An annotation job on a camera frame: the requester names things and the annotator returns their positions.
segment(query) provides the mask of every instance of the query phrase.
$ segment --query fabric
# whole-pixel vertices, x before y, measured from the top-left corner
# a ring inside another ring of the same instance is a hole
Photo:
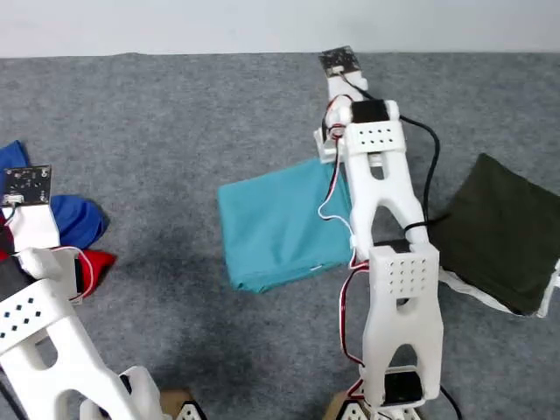
[[[93,251],[91,249],[85,249],[83,252],[86,255],[89,262],[91,263],[91,266],[94,270],[93,273],[94,284],[93,286],[91,286],[90,292],[84,293],[82,295],[82,298],[86,298],[89,295],[91,295],[95,291],[95,289],[97,289],[97,286],[99,285],[99,282],[103,277],[103,275],[115,263],[116,256],[109,254],[108,252]],[[90,289],[92,275],[89,271],[89,266],[84,260],[83,256],[79,255],[78,259],[80,261],[80,275],[83,284],[83,290],[87,291],[88,289]]]
[[[30,161],[18,140],[0,149],[0,188],[4,189],[4,169],[26,166],[30,166]],[[100,209],[81,197],[55,195],[51,197],[51,209],[59,229],[61,246],[86,249],[107,229],[108,223]],[[13,238],[8,232],[0,237],[0,249],[13,251]]]
[[[550,276],[550,283],[547,289],[545,290],[541,305],[537,312],[533,315],[537,318],[546,318],[549,313],[550,307],[550,299],[552,298],[552,291],[555,287],[560,287],[560,271],[555,271],[552,276]],[[464,295],[472,296],[473,298],[479,300],[484,305],[493,308],[500,312],[512,313],[505,305],[501,304],[493,298],[492,296],[488,295],[484,291],[478,289],[477,287],[465,283],[456,273],[453,271],[445,271],[444,269],[439,269],[439,281],[447,284],[450,288],[452,288],[457,293],[462,293]]]
[[[479,158],[430,231],[440,262],[514,313],[537,312],[560,257],[560,198]]]
[[[18,141],[11,142],[0,149],[0,190],[4,193],[4,169],[25,168],[29,159],[24,146]]]
[[[92,201],[74,195],[55,195],[51,209],[59,227],[60,246],[88,248],[107,229],[108,222]]]
[[[218,190],[224,255],[236,289],[267,291],[350,259],[347,228],[317,214],[332,171],[313,159]],[[342,177],[337,184],[324,213],[348,219]]]

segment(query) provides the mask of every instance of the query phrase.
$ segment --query black cable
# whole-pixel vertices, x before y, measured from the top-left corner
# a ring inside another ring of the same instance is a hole
[[[0,393],[10,405],[11,410],[14,412],[17,420],[27,420],[27,416],[25,413],[19,408],[18,403],[14,399],[14,397],[10,394],[10,391],[4,386],[2,381],[0,381]]]
[[[6,226],[10,221],[13,219],[14,215],[16,214],[16,208],[18,208],[18,203],[13,203],[11,205],[11,213],[6,220],[3,221],[3,225]]]
[[[372,96],[367,90],[364,90],[364,89],[354,85],[350,80],[348,80],[348,78],[343,73],[340,74],[340,77],[342,77],[342,80],[345,81],[348,85],[350,85],[351,87],[356,89],[358,92],[360,92],[362,94],[362,96],[365,96],[370,101],[377,101],[377,98]],[[429,217],[428,204],[430,202],[430,186],[431,186],[431,180],[432,180],[432,178],[434,176],[434,172],[436,170],[436,166],[438,165],[439,152],[441,151],[441,142],[440,142],[439,137],[436,134],[436,132],[429,125],[426,125],[423,122],[413,120],[412,118],[408,118],[405,115],[401,115],[401,120],[403,120],[404,122],[406,122],[408,124],[416,125],[417,127],[420,127],[421,129],[424,129],[424,130],[428,131],[428,133],[430,133],[431,137],[434,140],[434,154],[433,154],[433,157],[431,159],[430,169],[428,170],[428,174],[426,175],[426,182],[423,185],[423,201],[422,201],[422,210],[423,210],[424,220],[429,221],[430,217]]]
[[[445,398],[447,398],[449,403],[453,406],[453,409],[455,410],[455,414],[457,414],[457,420],[463,420],[463,413],[461,413],[461,408],[459,407],[457,402],[453,399],[451,394],[447,392],[447,389],[445,389],[443,385],[440,385],[440,389],[442,394],[445,396]]]
[[[449,216],[451,216],[451,215],[449,213],[447,213],[447,214],[444,214],[443,216],[437,217],[436,219],[417,221],[416,223],[410,223],[407,227],[404,228],[404,233],[406,234],[412,228],[418,228],[419,226],[435,225],[435,224],[439,223],[440,221],[444,221]]]

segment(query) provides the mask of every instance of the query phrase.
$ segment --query red cloth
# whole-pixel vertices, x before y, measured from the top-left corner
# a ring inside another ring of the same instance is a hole
[[[97,286],[103,274],[115,263],[116,256],[103,251],[92,251],[91,249],[84,249],[83,253],[86,255],[87,259],[91,263],[94,269],[94,285],[89,293],[84,293],[83,298],[91,295]],[[88,263],[84,260],[83,256],[79,254],[78,256],[81,264],[81,275],[84,283],[84,291],[90,288],[91,273],[89,272]]]

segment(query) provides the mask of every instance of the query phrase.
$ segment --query wooden block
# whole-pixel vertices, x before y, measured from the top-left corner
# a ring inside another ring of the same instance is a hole
[[[175,418],[181,411],[185,401],[192,401],[193,396],[188,389],[168,389],[161,392],[160,404],[165,414]]]
[[[347,393],[345,391],[339,392],[336,394],[329,404],[328,409],[326,409],[325,416],[323,416],[323,420],[336,420],[340,409],[342,408],[342,404],[347,399]]]

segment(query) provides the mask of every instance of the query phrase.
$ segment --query white wall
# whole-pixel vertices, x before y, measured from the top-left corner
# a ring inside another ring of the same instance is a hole
[[[560,51],[560,0],[2,0],[0,56]]]

